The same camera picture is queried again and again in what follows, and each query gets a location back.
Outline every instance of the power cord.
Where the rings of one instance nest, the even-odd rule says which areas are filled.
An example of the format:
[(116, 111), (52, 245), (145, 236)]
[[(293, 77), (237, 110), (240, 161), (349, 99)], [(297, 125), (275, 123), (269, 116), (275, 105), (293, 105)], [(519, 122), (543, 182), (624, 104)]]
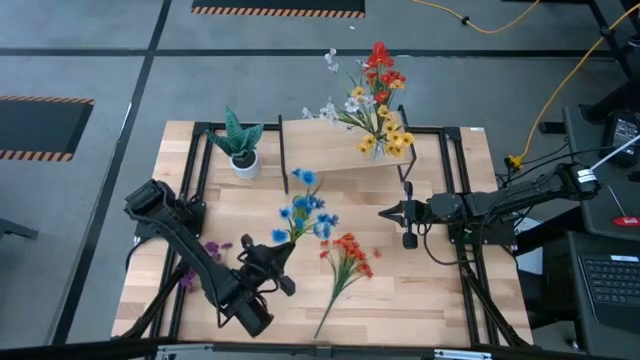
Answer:
[[(618, 25), (620, 25), (620, 23), (622, 22), (622, 20), (626, 19), (632, 12), (636, 11), (640, 9), (640, 3), (635, 5), (634, 7), (632, 7), (631, 9), (629, 9), (629, 11), (625, 12), (622, 16), (620, 16), (611, 26), (609, 26), (609, 31), (613, 31), (616, 27), (618, 27)], [(513, 156), (513, 155), (509, 155), (507, 157), (507, 159), (509, 159), (509, 164), (512, 168), (516, 169), (516, 170), (520, 170), (522, 169), (522, 165), (523, 162), (522, 160), (524, 159), (525, 156), (527, 156), (527, 154), (529, 153), (529, 149), (531, 147), (531, 140), (533, 139), (533, 134), (535, 133), (536, 128), (538, 127), (538, 123), (540, 122), (540, 119), (542, 119), (542, 116), (547, 112), (547, 109), (549, 108), (549, 106), (551, 105), (551, 103), (553, 103), (553, 100), (555, 100), (556, 96), (558, 96), (558, 93), (560, 92), (560, 90), (562, 90), (562, 88), (564, 88), (564, 86), (567, 84), (567, 82), (569, 82), (569, 80), (573, 77), (573, 75), (575, 75), (575, 73), (578, 71), (578, 69), (580, 69), (580, 67), (582, 66), (582, 64), (585, 63), (585, 61), (587, 60), (587, 58), (591, 55), (591, 53), (593, 53), (593, 51), (600, 46), (600, 44), (602, 44), (602, 42), (604, 41), (604, 37), (600, 37), (598, 39), (598, 41), (595, 42), (595, 44), (593, 44), (593, 46), (591, 47), (591, 49), (589, 49), (589, 51), (587, 51), (586, 54), (584, 54), (584, 56), (582, 57), (582, 59), (580, 59), (580, 62), (578, 62), (578, 65), (576, 65), (573, 70), (569, 73), (569, 75), (567, 75), (567, 77), (564, 78), (564, 80), (562, 80), (562, 82), (560, 83), (560, 85), (558, 85), (558, 87), (556, 88), (556, 90), (553, 92), (553, 94), (551, 95), (551, 98), (549, 98), (549, 100), (547, 101), (547, 103), (544, 105), (544, 107), (542, 108), (542, 110), (540, 111), (540, 114), (538, 114), (538, 118), (536, 119), (536, 121), (533, 123), (533, 126), (531, 127), (531, 130), (529, 131), (529, 137), (527, 138), (527, 144), (525, 145), (524, 151), (522, 152), (522, 154), (518, 155), (518, 156)]]
[(468, 16), (462, 16), (460, 14), (458, 14), (457, 12), (449, 9), (446, 6), (442, 6), (442, 5), (438, 5), (438, 4), (433, 4), (430, 2), (426, 2), (426, 1), (421, 1), (421, 0), (411, 0), (415, 3), (419, 3), (419, 4), (423, 4), (423, 5), (427, 5), (427, 6), (431, 6), (432, 8), (436, 8), (436, 9), (440, 9), (443, 11), (448, 12), (449, 14), (457, 17), (458, 19), (462, 20), (462, 23), (464, 25), (469, 25), (471, 26), (471, 28), (473, 28), (474, 30), (481, 32), (483, 34), (487, 34), (487, 35), (492, 35), (492, 34), (497, 34), (500, 33), (504, 30), (507, 30), (508, 28), (512, 27), (513, 25), (515, 25), (516, 23), (518, 23), (520, 20), (522, 20), (522, 18), (524, 18), (525, 16), (527, 16), (527, 14), (533, 10), (534, 7), (536, 7), (536, 5), (538, 5), (538, 3), (540, 2), (540, 0), (536, 0), (533, 4), (531, 4), (531, 6), (529, 6), (529, 8), (527, 10), (525, 10), (525, 12), (523, 12), (520, 16), (518, 16), (515, 20), (513, 20), (512, 22), (508, 23), (507, 25), (501, 27), (500, 29), (496, 29), (496, 30), (485, 30), (485, 29), (481, 29), (479, 27), (477, 27), (476, 25), (474, 25), (471, 21), (469, 21), (469, 17)]

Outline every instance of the green leaf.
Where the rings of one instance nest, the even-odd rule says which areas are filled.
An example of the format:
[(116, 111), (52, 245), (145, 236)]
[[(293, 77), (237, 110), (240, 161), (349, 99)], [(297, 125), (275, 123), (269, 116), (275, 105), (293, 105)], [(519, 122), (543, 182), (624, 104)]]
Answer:
[(227, 136), (231, 138), (233, 142), (238, 142), (238, 145), (240, 145), (242, 142), (237, 139), (242, 139), (242, 126), (240, 125), (236, 114), (234, 114), (228, 106), (225, 110), (225, 115)]
[(206, 131), (207, 138), (212, 143), (218, 145), (218, 147), (225, 153), (227, 156), (231, 156), (233, 154), (233, 147), (229, 142), (229, 139), (224, 136), (218, 136), (213, 131)]
[(263, 124), (258, 124), (256, 126), (252, 126), (249, 129), (243, 131), (244, 140), (242, 142), (242, 149), (246, 149), (248, 151), (252, 151), (258, 145), (260, 138), (262, 137), (262, 128)]

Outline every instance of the wooden board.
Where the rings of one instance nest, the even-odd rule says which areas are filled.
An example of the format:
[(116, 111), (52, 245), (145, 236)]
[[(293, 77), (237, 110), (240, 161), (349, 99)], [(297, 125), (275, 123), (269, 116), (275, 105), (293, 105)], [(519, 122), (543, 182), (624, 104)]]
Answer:
[[(398, 124), (402, 124), (398, 112), (394, 112), (393, 116)], [(401, 158), (384, 155), (381, 159), (372, 160), (371, 157), (363, 156), (356, 150), (356, 146), (362, 142), (367, 132), (354, 127), (347, 133), (344, 124), (331, 126), (326, 119), (284, 121), (282, 131), (285, 166), (289, 171), (308, 168), (325, 172), (406, 165), (411, 162), (409, 149)]]
[[(153, 177), (168, 182), (175, 191), (180, 186), (193, 122), (169, 122)], [(475, 191), (495, 190), (493, 167), (482, 131), (461, 129), (463, 145)], [(204, 146), (204, 137), (200, 149)], [(263, 171), (278, 171), (277, 132), (265, 132), (258, 145)], [(414, 184), (415, 198), (426, 199), (444, 192), (445, 184), (437, 136), (418, 135), (418, 161), (409, 179)], [(452, 158), (455, 154), (451, 147)], [(192, 187), (195, 186), (199, 159), (196, 159)], [(264, 176), (246, 181), (233, 176), (228, 158), (217, 148), (212, 155), (205, 200), (207, 221), (202, 242), (231, 241), (234, 248), (227, 254), (227, 264), (239, 264), (239, 239), (249, 233), (258, 242), (271, 244), (270, 231), (283, 227), (278, 208), (283, 207), (302, 189), (291, 181), (291, 194), (286, 196), (277, 177)], [(201, 289), (187, 294), (180, 324), (180, 340), (230, 341), (252, 343), (345, 345), (384, 345), (413, 347), (465, 347), (469, 336), (461, 295), (460, 275), (456, 266), (440, 266), (431, 261), (424, 249), (405, 250), (402, 229), (381, 219), (377, 212), (404, 198), (395, 167), (378, 167), (336, 171), (323, 174), (325, 181), (319, 193), (327, 201), (327, 210), (340, 215), (335, 235), (352, 232), (367, 251), (379, 248), (383, 257), (372, 261), (375, 273), (347, 289), (334, 305), (317, 340), (313, 334), (329, 301), (331, 269), (319, 258), (319, 240), (311, 235), (301, 238), (286, 266), (286, 273), (297, 285), (293, 297), (278, 292), (267, 295), (273, 323), (259, 337), (250, 338), (237, 320), (223, 329), (215, 324), (215, 309)], [(433, 226), (429, 246), (442, 260), (454, 260), (444, 226)], [(153, 241), (133, 256), (125, 279), (113, 334), (126, 331), (142, 314), (155, 295), (167, 249), (166, 242)], [(499, 247), (485, 246), (485, 262), (493, 299), (503, 315), (525, 340), (531, 342), (522, 294), (513, 259)], [(167, 304), (162, 334), (167, 334), (173, 299)], [(476, 314), (484, 327), (482, 308), (476, 300)], [(486, 341), (486, 331), (481, 329)]]

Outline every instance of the gray floor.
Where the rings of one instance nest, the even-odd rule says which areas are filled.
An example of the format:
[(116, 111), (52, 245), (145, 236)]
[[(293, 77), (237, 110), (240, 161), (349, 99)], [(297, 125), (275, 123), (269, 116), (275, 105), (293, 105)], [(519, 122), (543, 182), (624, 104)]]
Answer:
[[(621, 13), (616, 2), (600, 3), (610, 22)], [(161, 49), (365, 49), (375, 40), (393, 49), (586, 49), (598, 36), (588, 9), (576, 5), (541, 5), (513, 30), (486, 36), (408, 0), (367, 0), (364, 20), (207, 17), (190, 14), (189, 4), (173, 0)], [(5, 0), (0, 2), (0, 47), (146, 48), (161, 5), (162, 0)], [(447, 5), (486, 28), (501, 26), (527, 6), (498, 0), (451, 0)], [(625, 24), (620, 32), (624, 38), (629, 27)], [(0, 348), (48, 341), (142, 60), (0, 57), (0, 94), (96, 99), (72, 162), (0, 161), (0, 217), (41, 232), (36, 242), (9, 236), (0, 243)], [(355, 65), (352, 58), (342, 61)], [(318, 108), (327, 96), (339, 95), (339, 85), (323, 62), (304, 56), (155, 58), (70, 341), (109, 337), (134, 229), (122, 212), (123, 198), (151, 175), (165, 122), (221, 120), (225, 105), (246, 121), (272, 122), (279, 114), (299, 118), (303, 106)], [(407, 74), (409, 88), (397, 103), (405, 105), (412, 124), (486, 128), (494, 164), (502, 169), (502, 158), (522, 150), (537, 113), (576, 62), (401, 57), (397, 67)], [(560, 120), (562, 107), (596, 101), (623, 80), (616, 63), (588, 62), (545, 120)], [(537, 134), (531, 158), (562, 141), (562, 136)], [(548, 218), (566, 207), (547, 204), (536, 207), (532, 216)], [(536, 342), (563, 348), (556, 330), (536, 331)]]

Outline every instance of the white pot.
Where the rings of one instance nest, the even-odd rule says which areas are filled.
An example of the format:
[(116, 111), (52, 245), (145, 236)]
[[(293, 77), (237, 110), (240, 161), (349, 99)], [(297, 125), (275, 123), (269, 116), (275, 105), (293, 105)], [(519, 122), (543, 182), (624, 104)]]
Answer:
[(260, 170), (262, 169), (262, 167), (260, 166), (260, 157), (258, 156), (258, 153), (255, 150), (253, 150), (253, 153), (256, 156), (256, 160), (253, 162), (251, 166), (245, 169), (241, 169), (237, 167), (233, 163), (233, 159), (229, 158), (229, 163), (231, 163), (231, 167), (233, 168), (233, 171), (236, 173), (236, 175), (239, 178), (251, 180), (254, 177), (258, 176), (258, 174), (260, 174)]

